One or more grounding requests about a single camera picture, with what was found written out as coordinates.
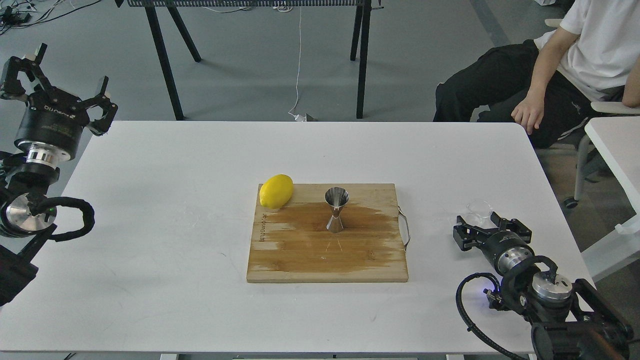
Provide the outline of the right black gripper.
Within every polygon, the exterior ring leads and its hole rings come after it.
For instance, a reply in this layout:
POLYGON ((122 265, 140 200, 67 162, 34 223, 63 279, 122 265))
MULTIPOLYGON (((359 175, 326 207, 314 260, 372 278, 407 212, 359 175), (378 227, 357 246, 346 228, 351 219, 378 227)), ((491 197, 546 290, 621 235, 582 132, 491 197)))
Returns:
POLYGON ((497 228, 481 228, 457 215, 453 238, 461 251, 479 248, 498 275, 505 276, 519 263, 535 255, 530 247, 533 232, 519 219, 503 218, 495 211, 490 220, 497 228))

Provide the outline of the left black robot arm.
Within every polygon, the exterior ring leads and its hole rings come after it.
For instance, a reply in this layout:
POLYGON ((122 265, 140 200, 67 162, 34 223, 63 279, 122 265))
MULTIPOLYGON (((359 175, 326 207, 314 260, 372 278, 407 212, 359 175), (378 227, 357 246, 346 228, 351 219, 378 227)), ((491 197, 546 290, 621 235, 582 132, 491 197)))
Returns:
POLYGON ((1 224, 3 237, 30 238, 18 253, 0 251, 0 301, 14 298, 34 280, 32 264, 43 245, 88 234, 95 211, 85 200, 48 197, 60 177, 59 164, 76 157, 83 130, 95 136, 108 132, 118 110, 106 93, 103 77, 95 96, 81 99, 50 83, 41 69, 42 43, 34 55, 10 57, 1 75, 1 98, 25 103, 14 146, 18 153, 1 153, 1 224))

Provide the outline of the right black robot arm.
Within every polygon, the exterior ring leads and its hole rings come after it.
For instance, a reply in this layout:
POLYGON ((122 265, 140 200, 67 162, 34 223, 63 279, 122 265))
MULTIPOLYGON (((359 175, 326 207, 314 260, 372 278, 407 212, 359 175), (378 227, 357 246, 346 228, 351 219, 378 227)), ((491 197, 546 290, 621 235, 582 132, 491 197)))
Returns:
POLYGON ((558 265, 530 248, 531 230, 519 219, 490 214, 493 228, 455 219, 452 235, 462 251, 478 248, 495 274, 466 276, 455 292, 455 305, 467 331, 504 356, 521 356, 500 346, 472 321, 463 305, 463 288, 487 278, 491 309, 512 311, 531 325, 531 341, 539 360, 628 360, 634 342, 632 326, 585 279, 574 281, 558 273, 558 265))

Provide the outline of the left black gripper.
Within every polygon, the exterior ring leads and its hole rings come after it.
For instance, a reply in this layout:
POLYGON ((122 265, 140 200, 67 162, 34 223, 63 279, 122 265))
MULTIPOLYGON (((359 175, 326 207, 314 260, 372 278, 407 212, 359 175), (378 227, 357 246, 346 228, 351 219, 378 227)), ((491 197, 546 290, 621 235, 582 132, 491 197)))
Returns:
POLYGON ((80 109, 88 110, 99 107, 100 117, 89 121, 86 111, 79 114, 68 110, 60 110, 38 97, 29 97, 19 73, 25 73, 28 80, 35 84, 36 92, 44 92, 50 100, 54 99, 55 87, 41 69, 42 59, 48 45, 41 43, 32 57, 10 57, 1 75, 0 97, 2 100, 18 100, 26 103, 25 114, 19 125, 14 145, 26 152, 30 144, 42 143, 53 146, 64 153, 64 161, 73 160, 78 152, 80 138, 85 126, 95 136, 105 135, 115 118, 118 105, 111 101, 106 93, 108 76, 99 80, 97 94, 80 101, 80 109))

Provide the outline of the person's bare hand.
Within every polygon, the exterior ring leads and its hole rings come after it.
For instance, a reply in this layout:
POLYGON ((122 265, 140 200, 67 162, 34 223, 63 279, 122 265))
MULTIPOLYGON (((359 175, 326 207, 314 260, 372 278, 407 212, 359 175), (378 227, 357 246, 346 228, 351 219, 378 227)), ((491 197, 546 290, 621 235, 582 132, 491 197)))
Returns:
POLYGON ((526 95, 525 98, 515 106, 510 116, 515 123, 526 131, 526 134, 532 135, 534 130, 540 128, 544 110, 544 95, 526 95))

